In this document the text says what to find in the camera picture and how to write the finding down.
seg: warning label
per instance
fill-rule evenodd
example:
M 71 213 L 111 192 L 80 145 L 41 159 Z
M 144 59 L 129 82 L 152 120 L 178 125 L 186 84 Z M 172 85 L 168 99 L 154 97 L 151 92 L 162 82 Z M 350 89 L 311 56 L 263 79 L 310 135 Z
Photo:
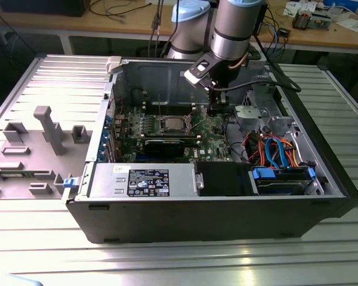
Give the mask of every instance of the warning label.
M 168 170 L 130 170 L 129 197 L 169 197 Z

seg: circuit board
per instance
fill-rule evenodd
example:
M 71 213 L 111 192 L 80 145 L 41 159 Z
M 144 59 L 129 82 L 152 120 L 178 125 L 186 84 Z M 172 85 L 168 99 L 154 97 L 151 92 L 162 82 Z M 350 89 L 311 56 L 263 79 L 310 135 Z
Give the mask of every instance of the circuit board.
M 204 106 L 189 114 L 149 114 L 145 107 L 126 107 L 125 115 L 115 117 L 120 159 L 125 163 L 188 163 L 194 161 L 232 161 L 223 135 L 222 115 L 208 116 Z M 181 144 L 180 156 L 160 158 L 145 154 L 151 143 Z

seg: motherboard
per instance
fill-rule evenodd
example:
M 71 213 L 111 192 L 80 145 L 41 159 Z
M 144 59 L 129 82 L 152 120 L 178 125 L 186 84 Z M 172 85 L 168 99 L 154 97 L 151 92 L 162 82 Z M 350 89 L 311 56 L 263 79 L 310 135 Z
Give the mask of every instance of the motherboard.
M 232 161 L 222 114 L 188 108 L 125 107 L 109 126 L 105 160 L 124 163 Z

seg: gray plastic peg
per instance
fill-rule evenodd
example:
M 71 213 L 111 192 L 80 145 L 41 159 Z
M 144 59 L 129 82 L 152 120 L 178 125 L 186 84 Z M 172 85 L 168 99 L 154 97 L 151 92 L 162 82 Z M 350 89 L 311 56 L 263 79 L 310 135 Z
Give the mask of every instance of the gray plastic peg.
M 50 118 L 51 112 L 52 109 L 49 106 L 39 105 L 36 107 L 35 112 L 33 112 L 33 116 L 41 122 L 49 143 L 52 145 L 54 154 L 62 155 L 65 152 L 65 148 L 62 145 L 60 136 L 55 131 L 54 123 Z

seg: white table leg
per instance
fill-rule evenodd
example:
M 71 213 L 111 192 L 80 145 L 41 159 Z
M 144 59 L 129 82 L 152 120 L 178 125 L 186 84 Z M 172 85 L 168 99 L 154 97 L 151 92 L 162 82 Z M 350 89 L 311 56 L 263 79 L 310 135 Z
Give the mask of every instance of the white table leg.
M 59 34 L 64 54 L 74 55 L 74 47 L 70 41 L 70 37 L 67 33 Z

